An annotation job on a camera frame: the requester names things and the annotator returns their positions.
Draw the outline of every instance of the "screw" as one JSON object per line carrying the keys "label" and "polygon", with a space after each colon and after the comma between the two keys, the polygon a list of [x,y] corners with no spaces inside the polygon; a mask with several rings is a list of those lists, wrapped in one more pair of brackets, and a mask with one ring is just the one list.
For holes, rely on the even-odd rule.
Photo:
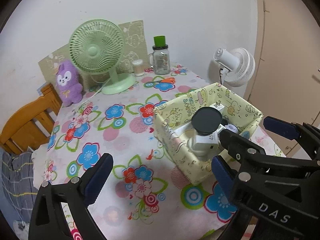
{"label": "screw", "polygon": [[41,183],[41,186],[42,187],[46,187],[49,185],[49,182],[47,182],[46,180],[44,182]]}
{"label": "screw", "polygon": [[73,177],[72,179],[71,179],[71,183],[74,183],[74,184],[76,184],[76,183],[78,183],[79,182],[79,177]]}
{"label": "screw", "polygon": [[249,148],[249,149],[247,149],[247,152],[251,153],[251,154],[255,154],[257,152],[257,150],[253,149],[253,148]]}
{"label": "screw", "polygon": [[247,182],[251,179],[251,175],[247,172],[241,172],[239,175],[239,180],[243,181],[243,182]]}

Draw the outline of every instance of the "gray plaid bedsheet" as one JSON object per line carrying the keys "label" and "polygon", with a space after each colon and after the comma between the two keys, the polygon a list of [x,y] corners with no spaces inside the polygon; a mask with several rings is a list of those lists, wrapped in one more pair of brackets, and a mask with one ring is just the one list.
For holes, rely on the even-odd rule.
{"label": "gray plaid bedsheet", "polygon": [[21,220],[30,223],[38,192],[33,187],[31,152],[11,155],[4,151],[2,157],[2,186],[4,195],[17,210]]}

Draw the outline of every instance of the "red flower pattern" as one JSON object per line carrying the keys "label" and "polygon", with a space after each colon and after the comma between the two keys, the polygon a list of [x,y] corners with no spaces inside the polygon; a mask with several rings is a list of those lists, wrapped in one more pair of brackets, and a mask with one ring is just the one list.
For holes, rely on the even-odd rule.
{"label": "red flower pattern", "polygon": [[52,172],[53,171],[53,164],[50,164],[50,166],[48,167],[48,171]]}
{"label": "red flower pattern", "polygon": [[157,213],[158,211],[159,211],[159,206],[151,207],[151,212],[152,213]]}
{"label": "red flower pattern", "polygon": [[149,207],[155,207],[159,203],[157,196],[153,193],[150,193],[148,196],[143,196],[143,201]]}
{"label": "red flower pattern", "polygon": [[134,168],[129,167],[126,170],[123,171],[123,176],[124,176],[124,182],[125,183],[136,183],[137,177],[134,174]]}
{"label": "red flower pattern", "polygon": [[92,108],[93,108],[92,106],[88,106],[86,109],[83,110],[82,114],[83,115],[84,114],[86,114],[86,115],[90,114],[91,111],[92,111]]}
{"label": "red flower pattern", "polygon": [[145,106],[140,107],[140,112],[142,113],[143,118],[148,118],[153,116],[153,109],[155,106],[153,104],[146,104]]}
{"label": "red flower pattern", "polygon": [[71,231],[71,235],[73,237],[74,240],[83,240],[82,236],[80,235],[79,231],[77,228],[73,229]]}
{"label": "red flower pattern", "polygon": [[153,69],[152,68],[147,68],[144,70],[145,72],[148,72],[148,73],[152,73],[153,72]]}
{"label": "red flower pattern", "polygon": [[64,137],[64,140],[67,142],[71,142],[71,140],[73,139],[73,134],[75,133],[76,128],[72,127],[70,129],[68,129],[66,136]]}

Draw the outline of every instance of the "fan grille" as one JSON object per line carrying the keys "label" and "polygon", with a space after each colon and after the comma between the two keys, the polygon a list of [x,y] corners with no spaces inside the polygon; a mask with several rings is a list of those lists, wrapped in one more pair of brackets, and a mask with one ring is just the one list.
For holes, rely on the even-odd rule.
{"label": "fan grille", "polygon": [[106,20],[92,20],[81,24],[69,42],[72,62],[89,74],[102,74],[116,66],[123,47],[121,30]]}
{"label": "fan grille", "polygon": [[225,81],[232,87],[244,85],[253,75],[255,60],[253,56],[243,48],[233,49],[230,53],[239,58],[239,66],[226,74]]}
{"label": "fan grille", "polygon": [[223,54],[223,49],[222,48],[218,48],[217,51],[215,52],[214,56],[213,56],[214,60],[217,61],[217,60],[221,59],[222,54]]}

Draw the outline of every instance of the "green desk fan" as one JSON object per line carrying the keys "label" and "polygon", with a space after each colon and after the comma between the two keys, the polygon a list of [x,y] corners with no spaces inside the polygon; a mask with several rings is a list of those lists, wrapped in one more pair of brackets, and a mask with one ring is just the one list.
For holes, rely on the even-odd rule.
{"label": "green desk fan", "polygon": [[123,53],[124,39],[120,28],[106,20],[91,20],[81,24],[69,42],[73,64],[91,74],[110,74],[102,93],[112,95],[131,87],[136,79],[132,74],[117,74],[116,66]]}

